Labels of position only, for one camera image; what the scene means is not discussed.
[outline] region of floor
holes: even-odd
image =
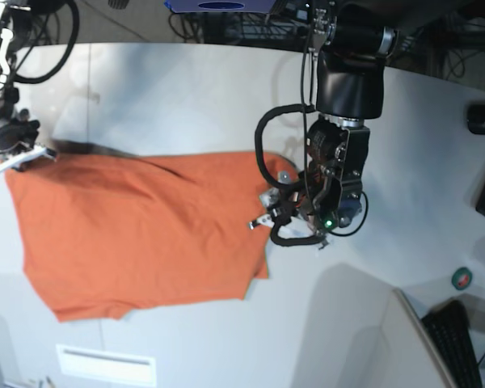
[[[175,35],[168,24],[170,11],[162,4],[162,0],[131,1],[125,10],[113,10],[106,0],[77,0],[81,11],[81,31],[79,43],[107,42],[156,42],[180,43],[182,40]],[[63,7],[59,11],[61,19],[60,42],[66,42],[70,35],[70,11]],[[56,34],[57,25],[54,18],[48,22],[48,27]],[[446,63],[443,77],[451,82],[460,83],[485,91],[485,56],[476,55],[466,61],[462,68],[456,67],[455,72],[461,78],[454,77],[449,72],[449,63],[458,63],[454,56]]]

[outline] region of orange cloth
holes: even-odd
[[[273,175],[296,175],[266,159]],[[60,321],[243,299],[252,278],[268,277],[269,228],[247,227],[268,188],[253,153],[62,155],[6,179],[23,269]]]

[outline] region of computer mouse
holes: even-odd
[[[467,127],[475,135],[485,135],[485,105],[470,105]]]

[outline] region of white table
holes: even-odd
[[[23,71],[42,74],[62,50],[37,48]],[[259,118],[270,108],[299,102],[300,63],[296,53],[252,48],[83,44],[54,79],[22,86],[20,106],[38,116],[45,137],[132,154],[253,150]],[[304,327],[332,314],[331,296],[338,290],[326,283],[334,284],[331,271],[341,263],[403,288],[420,313],[459,294],[450,278],[462,266],[474,273],[466,292],[485,299],[485,217],[474,210],[485,177],[485,137],[469,133],[464,121],[466,105],[477,100],[484,101],[485,93],[387,69],[382,117],[366,122],[371,138],[363,180],[370,212],[362,231],[335,239],[323,251],[270,244],[271,279],[254,281],[244,302],[137,311],[119,322],[58,324],[21,273],[19,233],[5,231],[16,230],[15,214],[0,180],[5,375],[38,378],[48,370],[58,376],[55,344],[63,343],[155,356],[165,387],[291,386],[298,378]],[[301,124],[299,115],[274,120],[264,147],[301,165]],[[373,301],[365,298],[367,304]],[[311,335],[321,339],[315,346],[328,346],[323,333],[330,327],[314,327],[318,332]],[[475,338],[475,346],[480,354],[485,336]],[[322,379],[328,370],[316,365],[310,373]]]

